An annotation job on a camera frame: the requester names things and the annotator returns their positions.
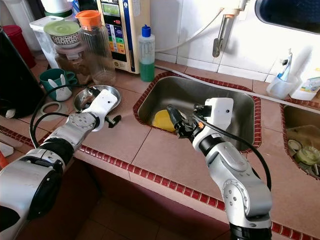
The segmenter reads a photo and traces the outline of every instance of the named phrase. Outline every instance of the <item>green liquid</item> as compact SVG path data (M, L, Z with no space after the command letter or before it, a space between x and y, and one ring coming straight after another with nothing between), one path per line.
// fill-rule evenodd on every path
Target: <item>green liquid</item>
M152 82L155 79L155 63L142 64L139 62L140 77L144 82Z

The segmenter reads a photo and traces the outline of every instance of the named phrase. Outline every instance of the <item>sink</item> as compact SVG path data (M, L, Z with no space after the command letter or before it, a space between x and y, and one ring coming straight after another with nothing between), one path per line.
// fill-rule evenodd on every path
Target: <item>sink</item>
M287 105L283 108L283 115L288 140L296 140L302 147L313 146L320 151L319 114ZM296 152L296 150L290 149L288 146L287 153L293 159ZM315 165L313 167L302 163L299 163L298 165L311 176L320 179L320 175L317 174L317 172L320 171L319 163L317 171L315 170Z
M206 99L209 98L233 99L231 124L226 131L253 143L255 102L252 97L244 93L208 86L205 83L183 77L166 76L160 78L138 108L137 115L141 123L151 126L155 114L166 109L169 104L172 104L187 116L191 116L194 104L204 104ZM247 149L245 145L233 139L228 137L224 137L224 139L233 143L240 151Z

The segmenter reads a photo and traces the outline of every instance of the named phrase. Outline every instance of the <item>white hose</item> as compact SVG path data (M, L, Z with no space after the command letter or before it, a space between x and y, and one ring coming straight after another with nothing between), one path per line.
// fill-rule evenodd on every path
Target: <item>white hose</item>
M258 98L261 98L261 99L266 99L266 100L269 100L269 101L272 101L272 102L276 102L276 103L279 103L279 104L284 104L284 105L288 105L288 106L295 107L295 108L298 108L298 109L302 109L302 110L305 110L305 111L309 111L309 112L312 112L312 113L315 113L315 114L320 114L320 110L313 109L313 108L310 108L310 107L301 106L299 104L295 104L295 103L292 103L292 102L276 99L276 98L273 98L273 97L270 97L270 96L257 94L257 93L250 92L250 91L244 91L244 90L240 90L240 89L236 89L236 88L232 88L232 87L220 86L220 85L213 84L213 83L210 83L210 82L202 81L202 80L199 80L199 79L197 79L195 77L189 76L187 74L184 74L182 72L173 70L173 69L168 68L168 67L159 66L159 65L155 65L155 67L158 68L158 69L163 69L163 70L166 70L166 71L173 72L173 73L178 74L178 75L180 75L182 77L185 77L186 79L194 80L194 81L196 81L198 83L202 83L202 84L205 84L205 85L208 85L208 86L213 86L215 88L234 91L234 92L238 92L238 93L242 93L242 94L247 94L247 95L250 95L250 96L258 97Z
M214 20L216 20L216 18L219 16L219 14L223 11L223 8L220 8L219 11L217 12L217 14L214 16L213 19L211 19L206 25L204 25L202 28L200 28L198 31L196 31L192 36L188 37L186 40L184 40L183 42L180 42L174 46L171 47L167 47L167 48L161 48L161 49L156 49L155 52L165 52L167 50L171 50L171 49L175 49L177 47L180 47L181 45L189 42L191 39L193 39L194 37L196 37L197 35L199 35L203 30L205 30Z

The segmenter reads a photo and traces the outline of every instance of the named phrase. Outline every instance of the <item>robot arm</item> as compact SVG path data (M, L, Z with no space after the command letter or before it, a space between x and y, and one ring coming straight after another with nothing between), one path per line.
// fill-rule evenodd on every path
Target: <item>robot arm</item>
M61 178L86 136L100 130L117 97L102 90L89 108L71 114L38 148L0 172L0 239L13 240L28 220L54 205Z
M226 130L231 123L233 100L210 98L195 105L194 112L212 125ZM253 172L248 160L212 128L188 121L169 105L170 119L180 138L189 138L193 147L205 156L213 181L225 203L232 240L270 240L271 193Z

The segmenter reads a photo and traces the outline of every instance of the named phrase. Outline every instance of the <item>blue cap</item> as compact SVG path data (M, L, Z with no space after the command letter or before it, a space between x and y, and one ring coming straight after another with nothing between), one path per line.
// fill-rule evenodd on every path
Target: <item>blue cap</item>
M145 24L142 27L142 37L148 38L151 36L151 27L147 26L147 24Z

